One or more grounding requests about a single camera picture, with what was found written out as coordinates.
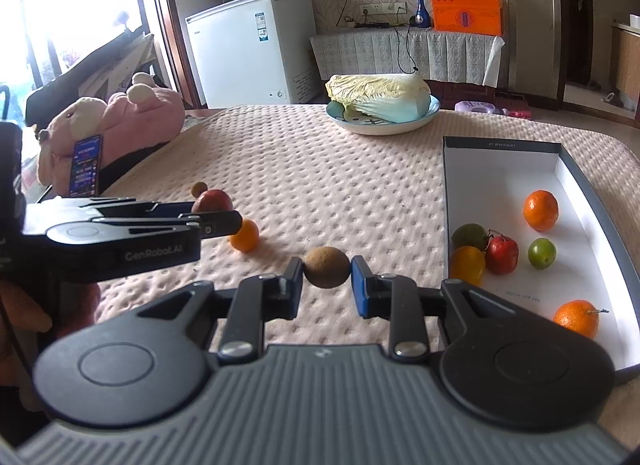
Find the person left hand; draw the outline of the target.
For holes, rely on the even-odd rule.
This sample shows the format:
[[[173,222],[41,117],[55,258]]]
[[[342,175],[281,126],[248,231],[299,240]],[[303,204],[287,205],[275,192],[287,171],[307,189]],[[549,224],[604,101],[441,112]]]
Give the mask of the person left hand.
[[[55,338],[93,325],[101,300],[101,290],[96,283],[64,283],[63,291],[69,292],[76,303],[70,307],[69,313],[63,313],[61,326],[53,331]],[[1,305],[8,316],[8,321],[1,321],[1,386],[16,387],[21,395],[29,395],[32,393],[30,379],[10,342],[9,328],[47,334],[52,332],[53,322],[35,300],[6,280],[1,281]]]

